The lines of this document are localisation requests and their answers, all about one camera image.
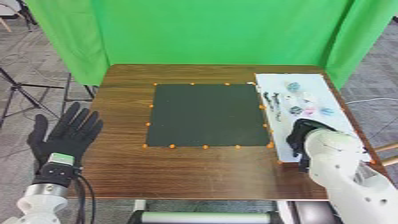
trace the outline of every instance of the orange marker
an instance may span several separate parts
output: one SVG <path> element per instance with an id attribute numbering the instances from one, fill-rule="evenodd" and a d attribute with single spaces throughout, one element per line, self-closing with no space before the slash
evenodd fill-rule
<path id="1" fill-rule="evenodd" d="M 267 145 L 266 145 L 266 149 L 271 149 L 273 146 L 275 146 L 275 144 L 273 144 L 273 142 L 269 142 Z"/>

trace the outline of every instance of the wooden tabletop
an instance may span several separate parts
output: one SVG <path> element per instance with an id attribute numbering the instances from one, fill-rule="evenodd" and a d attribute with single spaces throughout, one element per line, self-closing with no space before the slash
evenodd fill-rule
<path id="1" fill-rule="evenodd" d="M 97 198 L 324 200 L 324 190 L 294 167 L 276 164 L 264 147 L 161 147 L 145 143 L 154 86 L 243 84 L 253 73 L 323 73 L 314 66 L 113 65 L 106 72 L 92 110 L 104 129 L 83 159 L 83 175 Z M 367 148 L 369 143 L 330 80 L 323 75 Z M 374 152 L 372 168 L 385 174 Z"/>

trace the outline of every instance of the green backdrop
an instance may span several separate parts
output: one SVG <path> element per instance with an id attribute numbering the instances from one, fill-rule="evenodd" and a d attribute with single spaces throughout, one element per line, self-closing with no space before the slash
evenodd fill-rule
<path id="1" fill-rule="evenodd" d="M 337 88 L 398 0 L 26 0 L 68 71 L 97 85 L 111 64 L 324 68 Z"/>

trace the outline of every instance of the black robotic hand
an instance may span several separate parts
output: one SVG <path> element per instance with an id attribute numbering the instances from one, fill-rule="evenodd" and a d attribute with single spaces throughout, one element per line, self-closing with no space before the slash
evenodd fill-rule
<path id="1" fill-rule="evenodd" d="M 45 164 L 51 153 L 61 153 L 74 157 L 74 167 L 81 167 L 81 157 L 95 136 L 100 132 L 102 121 L 97 120 L 97 112 L 88 116 L 88 109 L 79 110 L 79 104 L 72 103 L 61 117 L 45 141 L 47 120 L 38 114 L 35 116 L 33 131 L 28 135 L 28 145 L 31 147 L 33 157 L 38 163 L 38 169 Z"/>

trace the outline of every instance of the black mat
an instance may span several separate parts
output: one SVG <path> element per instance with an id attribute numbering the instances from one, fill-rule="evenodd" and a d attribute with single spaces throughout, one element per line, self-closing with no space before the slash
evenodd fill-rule
<path id="1" fill-rule="evenodd" d="M 267 144 L 251 85 L 157 85 L 152 105 L 148 146 Z"/>

